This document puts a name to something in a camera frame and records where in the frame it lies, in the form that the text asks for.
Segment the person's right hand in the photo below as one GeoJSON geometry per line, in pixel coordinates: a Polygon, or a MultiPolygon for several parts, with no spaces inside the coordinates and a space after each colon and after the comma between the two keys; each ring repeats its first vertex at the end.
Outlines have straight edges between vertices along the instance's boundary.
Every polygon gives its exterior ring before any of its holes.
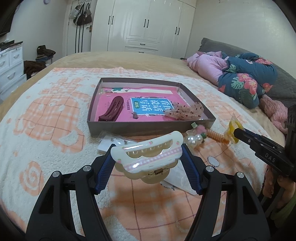
{"type": "Polygon", "coordinates": [[[276,189],[283,189],[281,198],[279,199],[276,208],[282,208],[292,200],[295,195],[295,182],[281,175],[276,176],[271,166],[267,166],[264,178],[262,193],[264,197],[271,198],[276,189]]]}

